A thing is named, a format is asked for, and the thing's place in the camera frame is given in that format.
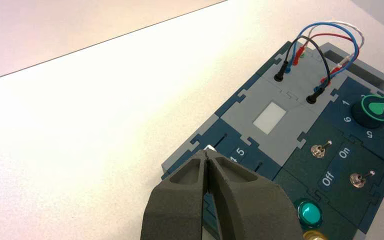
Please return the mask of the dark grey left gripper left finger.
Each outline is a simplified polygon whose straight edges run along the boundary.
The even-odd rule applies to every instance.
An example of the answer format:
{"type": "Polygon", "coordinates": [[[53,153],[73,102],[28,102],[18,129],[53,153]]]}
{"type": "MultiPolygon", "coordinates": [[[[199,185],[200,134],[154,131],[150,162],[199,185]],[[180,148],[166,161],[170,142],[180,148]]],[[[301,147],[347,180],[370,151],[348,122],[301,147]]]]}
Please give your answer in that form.
{"type": "Polygon", "coordinates": [[[144,210],[142,240],[200,240],[208,156],[200,150],[154,187],[144,210]]]}

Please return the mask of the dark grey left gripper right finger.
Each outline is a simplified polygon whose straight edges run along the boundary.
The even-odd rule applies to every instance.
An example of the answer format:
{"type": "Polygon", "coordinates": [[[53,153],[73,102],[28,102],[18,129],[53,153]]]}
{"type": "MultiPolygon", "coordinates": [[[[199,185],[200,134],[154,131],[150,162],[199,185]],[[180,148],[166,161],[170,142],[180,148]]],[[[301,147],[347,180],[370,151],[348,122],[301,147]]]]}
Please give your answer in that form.
{"type": "Polygon", "coordinates": [[[208,190],[222,240],[301,240],[296,208],[280,185],[208,152],[208,190]]]}

